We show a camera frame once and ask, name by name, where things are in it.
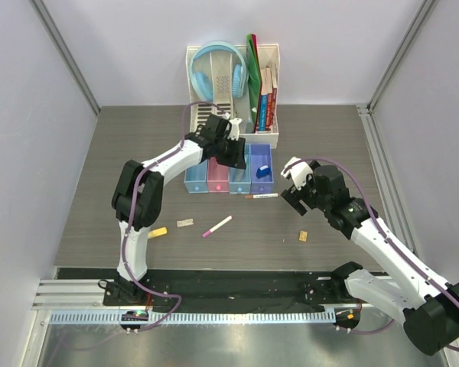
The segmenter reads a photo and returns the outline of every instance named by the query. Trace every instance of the wood grain table surface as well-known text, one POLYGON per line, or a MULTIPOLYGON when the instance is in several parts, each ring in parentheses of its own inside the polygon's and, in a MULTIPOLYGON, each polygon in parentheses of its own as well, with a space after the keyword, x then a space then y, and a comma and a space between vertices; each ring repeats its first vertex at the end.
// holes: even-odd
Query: wood grain table surface
MULTIPOLYGON (((114 268, 120 231, 110 206, 122 166, 154 158, 177 144, 183 106, 104 107, 76 189, 56 266, 114 268)), ((382 213, 365 134, 355 106, 279 106, 279 140, 272 151, 275 192, 289 183, 279 176, 293 156, 328 156, 347 165, 382 213)), ((189 194, 184 175, 164 188, 161 215, 152 226, 168 234, 148 243, 150 268, 329 271, 356 261, 380 267, 361 248, 332 229, 323 214, 301 217, 281 197, 246 200, 229 193, 189 194), (233 220, 203 239, 210 227, 233 220), (178 228, 181 219, 194 225, 178 228), (299 242, 299 232, 308 240, 299 242)), ((352 194, 357 195, 350 181, 352 194)))

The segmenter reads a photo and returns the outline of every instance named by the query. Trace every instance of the pink marker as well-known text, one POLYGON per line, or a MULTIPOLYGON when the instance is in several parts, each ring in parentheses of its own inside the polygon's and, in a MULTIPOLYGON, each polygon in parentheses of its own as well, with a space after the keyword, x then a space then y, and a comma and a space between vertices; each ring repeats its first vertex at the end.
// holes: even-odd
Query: pink marker
POLYGON ((233 216, 229 216, 227 217, 226 219, 222 220, 221 222, 217 223, 213 228, 211 228, 209 231, 207 231, 206 233, 204 233, 202 236, 204 238, 206 238, 208 235, 210 235, 211 233, 213 233, 214 231, 216 231, 218 228, 220 228, 221 226, 224 226, 225 224, 227 224, 231 219, 233 219, 233 216))

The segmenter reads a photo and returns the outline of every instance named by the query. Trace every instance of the pink container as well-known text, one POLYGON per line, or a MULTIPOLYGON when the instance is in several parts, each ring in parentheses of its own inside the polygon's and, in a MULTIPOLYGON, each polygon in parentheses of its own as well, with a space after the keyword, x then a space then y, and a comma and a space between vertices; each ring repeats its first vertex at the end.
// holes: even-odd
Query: pink container
POLYGON ((207 186, 210 193, 228 193, 230 183, 228 180, 230 169, 221 166, 216 162, 216 158, 209 159, 207 165, 207 186))

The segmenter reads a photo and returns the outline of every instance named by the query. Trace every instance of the gray wall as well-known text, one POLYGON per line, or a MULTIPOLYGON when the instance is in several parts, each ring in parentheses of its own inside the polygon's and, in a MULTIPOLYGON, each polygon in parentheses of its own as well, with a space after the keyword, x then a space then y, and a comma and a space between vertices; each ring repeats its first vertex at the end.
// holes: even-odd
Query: gray wall
POLYGON ((438 2, 376 117, 421 257, 459 281, 459 0, 438 2))
POLYGON ((367 102, 422 0, 44 0, 101 106, 183 105, 188 45, 279 43, 281 104, 367 102))
POLYGON ((23 349, 95 121, 31 5, 0 0, 0 367, 23 349))

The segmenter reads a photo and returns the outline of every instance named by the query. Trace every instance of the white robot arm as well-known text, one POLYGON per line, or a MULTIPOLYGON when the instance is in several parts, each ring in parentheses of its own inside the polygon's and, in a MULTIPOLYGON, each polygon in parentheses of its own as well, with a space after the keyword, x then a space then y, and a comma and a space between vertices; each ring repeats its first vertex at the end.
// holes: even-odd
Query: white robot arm
MULTIPOLYGON (((245 169, 245 139, 239 137, 241 119, 228 120, 228 117, 228 115, 226 118, 210 115, 205 125, 199 125, 195 132, 185 136, 182 148, 177 145, 151 160, 142 163, 129 161, 125 164, 112 198, 112 208, 116 210, 121 229, 121 240, 128 227, 135 179, 144 168, 153 166, 143 177, 144 188, 137 195, 135 218, 125 244, 126 261, 136 280, 142 279, 148 270, 146 265, 148 232, 161 210, 163 186, 189 167, 211 157, 215 157, 219 164, 245 169)), ((131 277, 122 255, 117 271, 120 281, 129 284, 131 277)))
POLYGON ((303 216, 307 211, 302 203, 321 210, 333 228, 372 255, 396 283, 380 280, 350 262, 331 273, 338 294, 363 300, 388 314, 425 354, 433 355, 459 337, 459 309, 445 296, 449 293, 459 302, 459 283, 449 284, 432 271, 371 208, 372 218, 364 200, 349 195, 337 167, 292 158, 281 175, 293 182, 282 197, 298 213, 303 216))

